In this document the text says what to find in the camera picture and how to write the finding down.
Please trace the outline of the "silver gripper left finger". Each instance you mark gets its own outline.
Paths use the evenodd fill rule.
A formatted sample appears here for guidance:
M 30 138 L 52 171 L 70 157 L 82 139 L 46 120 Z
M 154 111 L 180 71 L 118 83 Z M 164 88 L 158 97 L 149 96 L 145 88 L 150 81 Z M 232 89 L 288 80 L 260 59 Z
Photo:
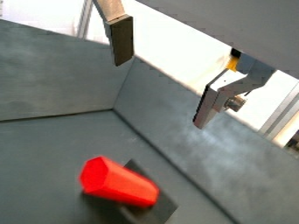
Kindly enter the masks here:
M 104 21 L 113 62 L 118 67 L 134 55 L 133 17 L 126 15 L 121 0 L 92 0 L 92 2 Z

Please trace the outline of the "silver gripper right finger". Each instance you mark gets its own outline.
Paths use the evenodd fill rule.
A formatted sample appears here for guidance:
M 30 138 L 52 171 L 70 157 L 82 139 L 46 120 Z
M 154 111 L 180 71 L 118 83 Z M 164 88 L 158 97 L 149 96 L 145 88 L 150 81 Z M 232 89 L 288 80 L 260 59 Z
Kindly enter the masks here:
M 275 71 L 244 53 L 232 56 L 224 70 L 204 88 L 192 118 L 193 125 L 201 129 L 221 110 L 237 112 L 245 103 L 241 95 L 261 88 Z

